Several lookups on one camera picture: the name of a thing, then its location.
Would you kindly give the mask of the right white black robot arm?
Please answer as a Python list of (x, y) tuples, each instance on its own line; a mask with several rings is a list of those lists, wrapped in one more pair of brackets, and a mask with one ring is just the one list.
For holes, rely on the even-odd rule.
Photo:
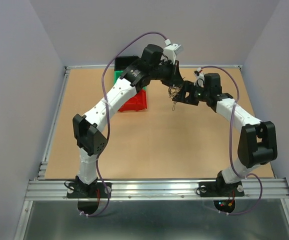
[(254, 169), (278, 157), (276, 127), (271, 121), (261, 121), (240, 105), (229, 93), (222, 92), (218, 73), (195, 72), (196, 82), (185, 81), (172, 97), (177, 103), (198, 105), (204, 102), (215, 113), (229, 121), (229, 128), (240, 132), (237, 159), (220, 171), (214, 183), (215, 191), (226, 195)]

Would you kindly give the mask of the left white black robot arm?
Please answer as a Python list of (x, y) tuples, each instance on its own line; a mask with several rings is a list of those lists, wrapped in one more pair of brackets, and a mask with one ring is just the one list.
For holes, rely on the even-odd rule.
[(141, 57), (125, 68), (109, 92), (92, 109), (73, 117), (73, 134), (80, 156), (75, 189), (84, 197), (91, 197), (96, 191), (97, 160), (109, 140), (102, 132), (110, 128), (110, 118), (152, 80), (160, 80), (168, 87), (182, 85), (176, 59), (182, 51), (183, 46), (178, 43), (167, 43), (165, 48), (147, 45)]

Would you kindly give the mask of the black plastic bin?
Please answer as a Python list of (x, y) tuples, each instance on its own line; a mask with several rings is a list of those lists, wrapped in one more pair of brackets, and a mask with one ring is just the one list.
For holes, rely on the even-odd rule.
[(139, 57), (136, 55), (116, 57), (114, 60), (114, 71), (124, 71), (129, 65), (131, 65), (138, 58)]

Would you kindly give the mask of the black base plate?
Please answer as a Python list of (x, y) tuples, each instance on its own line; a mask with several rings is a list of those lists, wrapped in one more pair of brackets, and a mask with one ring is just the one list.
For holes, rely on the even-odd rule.
[(229, 196), (243, 197), (245, 195), (243, 188), (238, 190), (238, 187), (242, 186), (242, 182), (237, 183), (217, 183), (216, 181), (201, 181), (198, 183), (198, 188), (195, 190), (196, 194), (202, 198), (225, 198)]
[(107, 198), (108, 191), (111, 191), (112, 183), (107, 182), (106, 186), (102, 182), (92, 183), (91, 186), (83, 186), (77, 182), (64, 183), (67, 193), (66, 197), (68, 199), (97, 199), (97, 198)]

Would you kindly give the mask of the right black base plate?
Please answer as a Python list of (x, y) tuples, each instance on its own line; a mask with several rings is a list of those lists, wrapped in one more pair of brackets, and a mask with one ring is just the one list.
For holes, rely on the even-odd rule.
[(238, 190), (238, 187), (242, 186), (242, 182), (237, 183), (217, 183), (216, 181), (201, 181), (198, 183), (198, 188), (195, 190), (196, 194), (202, 198), (225, 198), (229, 196), (243, 197), (245, 195), (243, 188)]

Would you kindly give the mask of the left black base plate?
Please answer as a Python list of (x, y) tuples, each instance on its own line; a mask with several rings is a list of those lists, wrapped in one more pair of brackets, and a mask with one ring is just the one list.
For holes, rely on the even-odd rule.
[(112, 183), (107, 182), (106, 186), (102, 182), (92, 183), (91, 186), (83, 186), (77, 182), (64, 183), (67, 193), (66, 197), (68, 199), (97, 199), (97, 198), (107, 198), (108, 191), (111, 191)]

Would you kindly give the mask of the green plastic bin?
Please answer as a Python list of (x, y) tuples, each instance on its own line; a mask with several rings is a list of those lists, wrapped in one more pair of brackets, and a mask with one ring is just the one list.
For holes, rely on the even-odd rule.
[(123, 72), (124, 72), (123, 70), (115, 70), (114, 71), (114, 84), (117, 82), (117, 80), (120, 78), (120, 76)]

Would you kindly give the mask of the red plastic bin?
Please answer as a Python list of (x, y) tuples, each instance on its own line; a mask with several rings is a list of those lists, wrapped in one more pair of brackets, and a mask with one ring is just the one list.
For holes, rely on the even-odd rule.
[(130, 98), (120, 109), (119, 112), (126, 112), (126, 111), (142, 111), (148, 108), (147, 105), (147, 92), (142, 89), (138, 92), (135, 96)]

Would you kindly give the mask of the aluminium frame rail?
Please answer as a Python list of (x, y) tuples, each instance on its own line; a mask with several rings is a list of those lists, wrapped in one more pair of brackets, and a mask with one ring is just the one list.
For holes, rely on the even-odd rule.
[[(207, 200), (196, 194), (200, 179), (176, 180), (111, 180), (112, 201)], [(262, 199), (289, 199), (289, 186), (284, 178), (263, 178)], [(26, 201), (66, 201), (63, 181), (34, 180), (27, 185)]]

